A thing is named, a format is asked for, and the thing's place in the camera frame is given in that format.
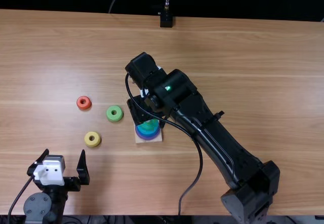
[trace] red ring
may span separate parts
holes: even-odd
[[[89,97],[87,96],[81,96],[77,99],[76,105],[80,110],[86,110],[89,107],[91,107],[92,103]]]

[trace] wood grain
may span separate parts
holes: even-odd
[[[281,170],[269,214],[324,212],[324,24],[68,12],[0,11],[0,214],[27,181],[27,167],[49,148],[76,175],[86,149],[90,186],[69,193],[65,214],[176,214],[194,179],[194,145],[166,126],[162,143],[136,145],[126,106],[125,65],[145,51],[167,72],[184,71],[224,126],[263,162]],[[89,111],[76,100],[91,98]],[[120,105],[124,118],[107,121]],[[102,143],[86,148],[88,131]],[[204,154],[199,183],[183,214],[227,215],[228,190]],[[34,184],[14,213],[37,192]]]

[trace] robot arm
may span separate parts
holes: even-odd
[[[140,89],[148,90],[147,108],[185,128],[216,164],[230,187],[221,200],[233,217],[242,224],[262,223],[277,192],[279,168],[244,149],[219,122],[224,112],[212,114],[197,87],[180,70],[166,74],[150,55],[142,53],[126,71]],[[134,111],[130,101],[128,105]]]
[[[42,193],[35,193],[25,201],[26,224],[60,224],[67,193],[78,192],[81,185],[89,185],[85,150],[82,150],[76,168],[78,177],[63,177],[64,169],[64,157],[49,155],[48,149],[30,165],[27,175],[33,177]]]

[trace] white device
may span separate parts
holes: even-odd
[[[35,180],[40,180],[42,185],[64,185],[64,170],[63,156],[46,156],[43,164],[38,165],[34,171]]]

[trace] yellow ring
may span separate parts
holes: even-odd
[[[88,132],[85,135],[85,143],[89,147],[96,147],[100,143],[100,135],[97,132]]]

